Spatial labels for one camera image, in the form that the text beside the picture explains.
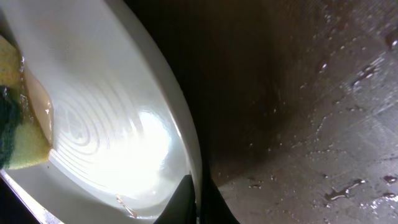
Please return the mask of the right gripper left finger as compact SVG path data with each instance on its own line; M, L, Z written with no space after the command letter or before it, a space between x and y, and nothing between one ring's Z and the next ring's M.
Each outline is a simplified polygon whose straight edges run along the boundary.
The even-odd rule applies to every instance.
M185 175L154 224L196 224L197 210L191 175Z

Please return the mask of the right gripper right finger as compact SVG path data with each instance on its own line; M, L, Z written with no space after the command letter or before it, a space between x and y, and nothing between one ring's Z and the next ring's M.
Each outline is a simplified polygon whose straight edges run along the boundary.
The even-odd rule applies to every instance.
M200 223L239 224L210 177L203 178Z

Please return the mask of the white plate top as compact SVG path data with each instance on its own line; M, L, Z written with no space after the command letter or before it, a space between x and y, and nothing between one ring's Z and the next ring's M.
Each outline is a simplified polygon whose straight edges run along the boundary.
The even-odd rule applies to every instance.
M201 206L195 125L158 46L123 1L9 0L1 28L53 106L49 161L2 175L64 223L154 223L187 187Z

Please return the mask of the green yellow sponge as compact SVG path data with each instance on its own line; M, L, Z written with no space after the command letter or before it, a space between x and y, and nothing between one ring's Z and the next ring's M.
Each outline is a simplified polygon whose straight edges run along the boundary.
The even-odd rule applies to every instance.
M29 98L23 57L1 37L1 169L45 163L51 148Z

